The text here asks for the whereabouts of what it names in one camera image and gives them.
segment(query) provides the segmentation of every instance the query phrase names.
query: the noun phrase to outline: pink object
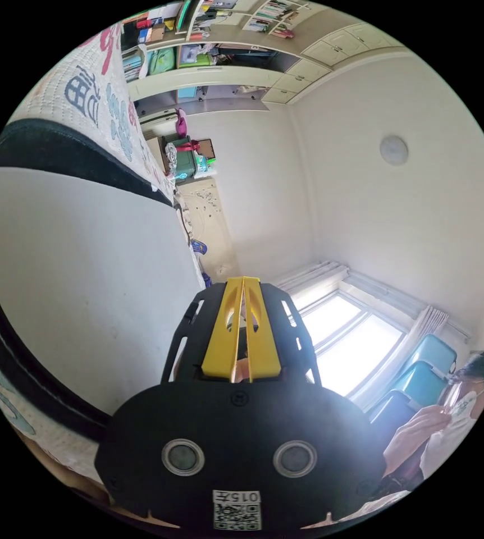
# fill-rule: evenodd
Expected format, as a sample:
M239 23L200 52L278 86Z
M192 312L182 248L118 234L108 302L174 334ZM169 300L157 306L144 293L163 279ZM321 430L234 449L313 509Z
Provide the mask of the pink object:
M181 109L177 109L176 111L179 119L176 122L176 133L177 135L183 139L188 134L188 125L186 124L186 113Z

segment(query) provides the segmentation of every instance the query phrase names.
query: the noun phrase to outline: green box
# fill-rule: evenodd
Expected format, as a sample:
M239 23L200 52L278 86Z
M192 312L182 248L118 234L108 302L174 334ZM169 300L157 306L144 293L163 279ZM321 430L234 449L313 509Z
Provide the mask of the green box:
M191 142L191 137L187 136L183 139L179 139L178 135L169 135L163 138L165 143L172 142L175 148L182 146L188 142ZM186 180L193 178L197 171L197 163L195 162L195 155L193 151L177 152L176 155L176 183L181 184Z

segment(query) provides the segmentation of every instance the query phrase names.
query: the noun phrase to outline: ceiling light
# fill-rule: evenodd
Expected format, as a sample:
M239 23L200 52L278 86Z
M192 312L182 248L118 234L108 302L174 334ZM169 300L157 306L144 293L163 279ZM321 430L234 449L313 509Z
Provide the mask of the ceiling light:
M398 136L390 135L381 142L381 155L390 165L403 165L409 156L409 149Z

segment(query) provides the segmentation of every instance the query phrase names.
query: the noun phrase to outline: yellow bracket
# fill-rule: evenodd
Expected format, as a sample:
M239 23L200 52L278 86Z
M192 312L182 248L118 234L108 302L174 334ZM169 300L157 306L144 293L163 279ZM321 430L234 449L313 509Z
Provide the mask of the yellow bracket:
M224 378L234 382L243 289L243 277L227 280L207 353L201 365L205 376ZM232 326L229 331L227 325L231 315Z
M205 376L223 378L230 382L235 379L243 295L246 303L246 317L251 322L246 328L250 382L259 378L274 378L281 372L259 279L238 277L227 280L207 353L201 365ZM232 325L229 329L227 325L231 315ZM253 327L253 317L257 321L258 331L255 331Z

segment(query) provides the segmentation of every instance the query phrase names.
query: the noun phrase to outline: cabinet door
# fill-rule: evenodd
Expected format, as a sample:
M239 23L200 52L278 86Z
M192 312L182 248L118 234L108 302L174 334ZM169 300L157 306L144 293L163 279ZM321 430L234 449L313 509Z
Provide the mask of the cabinet door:
M287 103L296 94L294 92L288 92L287 90L278 90L277 88L271 88L261 99L261 101L268 101L270 103Z
M349 34L354 36L370 49L379 49L381 47L391 47L384 34L369 24L356 24L345 28Z
M327 66L333 66L334 64L341 62L348 58L348 56L341 52L337 51L332 45L325 43L324 41L318 41L307 48L303 54L309 56L309 58L314 58L318 62L325 63Z
M310 80L301 79L300 77L294 77L293 75L285 74L279 79L279 81L273 86L278 90L287 90L298 94L304 88L307 88L311 84Z
M322 40L348 56L354 56L355 54L369 50L369 47L365 43L343 30L334 32Z
M298 77L299 79L309 80L313 83L330 73L330 70L318 66L316 63L308 62L307 60L299 60L293 67L288 69L286 73Z

